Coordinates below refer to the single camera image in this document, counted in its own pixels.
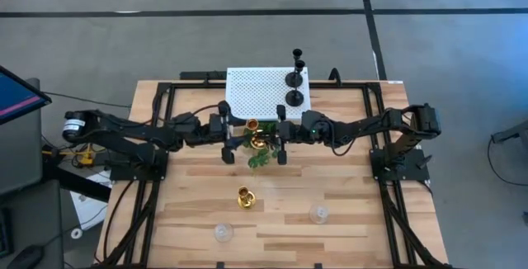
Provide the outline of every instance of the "white pegboard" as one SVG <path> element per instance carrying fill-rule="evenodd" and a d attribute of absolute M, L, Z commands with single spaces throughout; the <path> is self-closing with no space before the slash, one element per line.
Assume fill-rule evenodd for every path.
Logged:
<path fill-rule="evenodd" d="M 284 68 L 228 68 L 225 99 L 234 116 L 241 119 L 276 120 L 277 105 L 286 107 L 288 120 L 300 120 L 302 113 L 311 109 L 308 68 L 301 72 L 303 84 L 298 90 L 303 93 L 303 104 L 292 107 L 286 103 L 288 87 L 285 77 L 293 67 Z"/>

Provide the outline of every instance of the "monitor screen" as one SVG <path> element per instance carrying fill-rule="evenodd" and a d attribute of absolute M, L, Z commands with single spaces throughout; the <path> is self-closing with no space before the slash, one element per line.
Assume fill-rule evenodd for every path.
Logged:
<path fill-rule="evenodd" d="M 44 93 L 0 66 L 0 125 L 50 103 Z"/>

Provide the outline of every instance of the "gray floor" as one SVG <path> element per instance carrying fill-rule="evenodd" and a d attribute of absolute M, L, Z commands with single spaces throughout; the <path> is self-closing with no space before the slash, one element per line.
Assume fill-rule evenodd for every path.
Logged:
<path fill-rule="evenodd" d="M 372 0 L 380 8 L 528 7 L 528 0 Z M 284 7 L 362 7 L 362 0 L 0 0 L 0 12 L 136 11 Z M 528 15 L 382 16 L 375 18 L 389 79 L 409 99 L 441 113 L 443 134 L 425 142 L 434 201 L 450 262 L 469 268 L 526 268 L 528 187 L 491 172 L 489 135 L 528 118 Z M 332 67 L 347 79 L 376 79 L 363 16 L 141 17 L 0 19 L 0 64 L 43 90 L 130 104 L 139 79 L 173 79 L 181 71 L 290 64 L 300 47 L 311 78 Z M 54 98 L 42 111 L 56 144 L 67 110 L 126 109 Z M 492 148 L 507 179 L 528 182 L 526 151 L 512 140 Z M 74 221 L 64 197 L 64 225 Z M 98 227 L 67 239 L 66 260 L 86 266 Z"/>

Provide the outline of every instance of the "clear plastic cup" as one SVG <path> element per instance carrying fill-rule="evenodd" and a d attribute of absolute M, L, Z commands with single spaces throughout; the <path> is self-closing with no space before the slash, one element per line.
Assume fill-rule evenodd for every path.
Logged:
<path fill-rule="evenodd" d="M 217 224 L 214 227 L 214 237 L 218 242 L 228 242 L 233 237 L 233 227 L 231 224 Z"/>
<path fill-rule="evenodd" d="M 312 205 L 309 215 L 315 224 L 324 224 L 328 220 L 328 208 L 323 205 Z"/>

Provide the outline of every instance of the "wooden table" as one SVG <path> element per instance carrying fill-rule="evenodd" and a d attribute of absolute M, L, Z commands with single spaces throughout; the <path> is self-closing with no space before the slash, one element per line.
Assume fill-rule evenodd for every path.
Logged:
<path fill-rule="evenodd" d="M 157 85 L 158 81 L 138 82 L 131 120 L 150 118 Z M 402 83 L 380 85 L 386 107 L 408 105 Z M 177 90 L 173 115 L 218 103 L 224 94 L 223 89 Z M 334 120 L 366 116 L 359 90 L 312 89 L 310 97 L 313 110 Z M 202 123 L 213 112 L 199 113 Z M 392 267 L 380 190 L 371 176 L 369 138 L 358 139 L 340 158 L 321 144 L 288 144 L 288 165 L 272 162 L 254 173 L 247 166 L 251 156 L 247 149 L 239 149 L 236 163 L 226 165 L 220 158 L 221 147 L 184 148 L 170 154 L 167 178 L 159 192 L 149 267 L 215 267 L 216 262 L 225 262 L 226 267 L 310 268 L 316 262 L 323 267 Z M 116 211 L 109 250 L 130 226 L 137 184 Z M 100 259 L 106 223 L 125 185 L 118 182 L 113 186 L 97 250 Z M 237 191 L 242 185 L 257 197 L 251 210 L 238 207 Z M 402 187 L 410 225 L 433 256 L 447 262 L 431 195 L 417 182 L 402 182 Z M 309 219 L 310 206 L 317 202 L 328 207 L 326 224 L 313 224 Z M 213 234 L 213 228 L 222 222 L 234 227 L 234 236 L 227 243 L 218 243 Z M 406 262 L 399 229 L 397 234 L 402 262 Z M 135 261 L 139 260 L 142 231 L 139 235 Z"/>

